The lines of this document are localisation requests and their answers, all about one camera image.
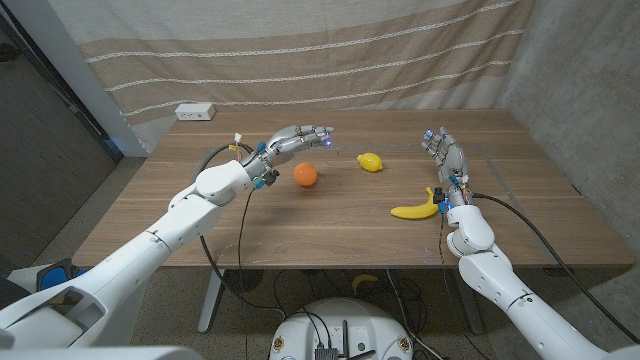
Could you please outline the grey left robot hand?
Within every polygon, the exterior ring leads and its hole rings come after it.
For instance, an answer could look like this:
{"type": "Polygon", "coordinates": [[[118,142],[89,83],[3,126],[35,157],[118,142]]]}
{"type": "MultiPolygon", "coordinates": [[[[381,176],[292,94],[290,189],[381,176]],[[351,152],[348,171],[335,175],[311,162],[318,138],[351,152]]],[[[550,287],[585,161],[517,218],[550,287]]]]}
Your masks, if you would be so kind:
{"type": "Polygon", "coordinates": [[[312,147],[329,146],[333,127],[291,125],[276,132],[268,141],[261,142],[248,160],[241,164],[250,178],[261,177],[276,166],[291,160],[299,151],[312,147]]]}

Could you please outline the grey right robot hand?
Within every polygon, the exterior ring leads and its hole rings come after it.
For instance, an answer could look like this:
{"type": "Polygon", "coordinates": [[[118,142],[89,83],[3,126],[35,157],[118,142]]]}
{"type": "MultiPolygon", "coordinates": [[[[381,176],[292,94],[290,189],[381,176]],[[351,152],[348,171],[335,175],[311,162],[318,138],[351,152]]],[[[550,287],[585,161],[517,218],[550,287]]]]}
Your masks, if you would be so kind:
{"type": "Polygon", "coordinates": [[[472,205],[469,190],[469,167],[463,149],[455,138],[441,127],[439,133],[427,129],[422,147],[435,160],[438,178],[452,207],[472,205]]]}

